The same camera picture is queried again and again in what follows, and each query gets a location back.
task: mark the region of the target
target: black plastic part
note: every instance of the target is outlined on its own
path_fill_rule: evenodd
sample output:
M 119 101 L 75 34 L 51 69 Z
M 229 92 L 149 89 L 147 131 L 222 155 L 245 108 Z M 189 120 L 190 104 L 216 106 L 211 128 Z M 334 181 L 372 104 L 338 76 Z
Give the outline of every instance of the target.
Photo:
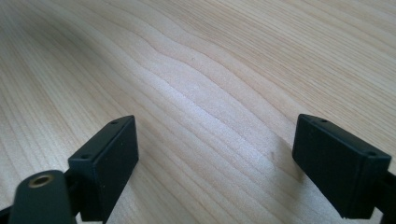
M 396 223 L 396 176 L 387 173 L 376 186 L 375 207 L 384 214 L 381 223 Z
M 64 174 L 46 171 L 23 180 L 18 185 L 8 223 L 76 223 Z
M 115 119 L 68 160 L 82 186 L 83 221 L 106 223 L 138 161 L 134 116 Z
M 390 155 L 325 119 L 300 115 L 292 157 L 341 217 L 371 217 Z
M 8 224 L 9 214 L 11 213 L 11 206 L 0 211 L 0 224 Z

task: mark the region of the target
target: light wood surface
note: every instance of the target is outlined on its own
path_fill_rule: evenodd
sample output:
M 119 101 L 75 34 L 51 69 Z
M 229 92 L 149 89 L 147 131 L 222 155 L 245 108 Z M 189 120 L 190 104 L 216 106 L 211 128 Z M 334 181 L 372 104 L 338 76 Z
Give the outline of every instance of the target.
M 4 0 L 0 207 L 133 114 L 109 223 L 378 223 L 341 219 L 290 153 L 308 113 L 395 157 L 395 96 L 394 1 Z

